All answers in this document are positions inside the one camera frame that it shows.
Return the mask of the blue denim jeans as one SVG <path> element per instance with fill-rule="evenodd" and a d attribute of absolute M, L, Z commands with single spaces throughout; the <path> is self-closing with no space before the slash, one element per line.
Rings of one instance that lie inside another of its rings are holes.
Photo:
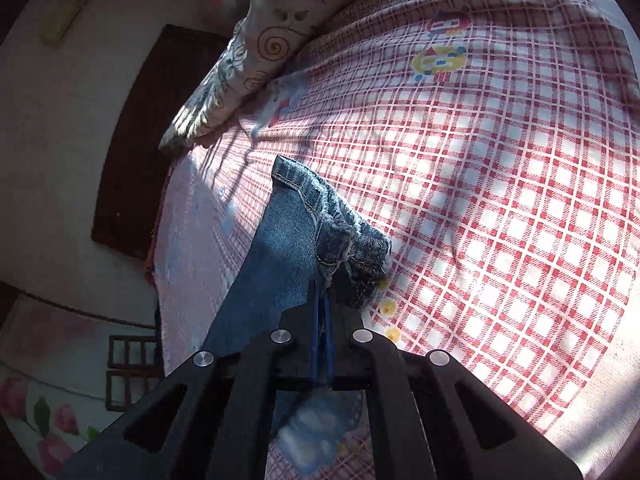
<path fill-rule="evenodd" d="M 279 156 L 271 169 L 272 192 L 250 244 L 204 340 L 215 356 L 244 349 L 250 338 L 276 327 L 281 314 L 306 306 L 311 392 L 277 395 L 270 437 L 301 476 L 332 465 L 338 442 L 359 424 L 360 393 L 334 392 L 333 332 L 329 304 L 361 310 L 385 278 L 390 240 L 300 162 Z"/>

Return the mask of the wooden chair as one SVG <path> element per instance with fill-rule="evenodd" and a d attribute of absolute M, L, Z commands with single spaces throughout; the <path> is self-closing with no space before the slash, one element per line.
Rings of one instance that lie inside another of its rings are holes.
<path fill-rule="evenodd" d="M 105 408 L 122 413 L 146 396 L 165 376 L 155 336 L 108 337 Z"/>

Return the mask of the dark wooden headboard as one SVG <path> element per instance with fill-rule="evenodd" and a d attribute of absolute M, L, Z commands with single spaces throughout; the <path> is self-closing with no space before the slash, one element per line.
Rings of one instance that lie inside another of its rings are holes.
<path fill-rule="evenodd" d="M 91 239 L 145 260 L 170 161 L 158 146 L 175 114 L 227 45 L 211 32 L 165 25 L 132 85 L 101 174 Z"/>

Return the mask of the pink checkered bed sheet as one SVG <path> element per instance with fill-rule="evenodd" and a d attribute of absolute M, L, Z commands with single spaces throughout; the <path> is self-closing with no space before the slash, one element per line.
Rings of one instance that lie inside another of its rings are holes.
<path fill-rule="evenodd" d="M 614 0 L 352 0 L 179 150 L 166 370 L 204 349 L 284 156 L 390 240 L 364 326 L 447 351 L 600 477 L 639 419 L 638 58 Z"/>

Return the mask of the floral quilt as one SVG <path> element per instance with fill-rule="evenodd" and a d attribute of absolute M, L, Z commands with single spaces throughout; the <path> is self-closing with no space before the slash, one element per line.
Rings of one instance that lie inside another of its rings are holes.
<path fill-rule="evenodd" d="M 329 18 L 352 0 L 248 0 L 228 46 L 160 140 L 165 153 L 190 148 L 221 127 Z"/>

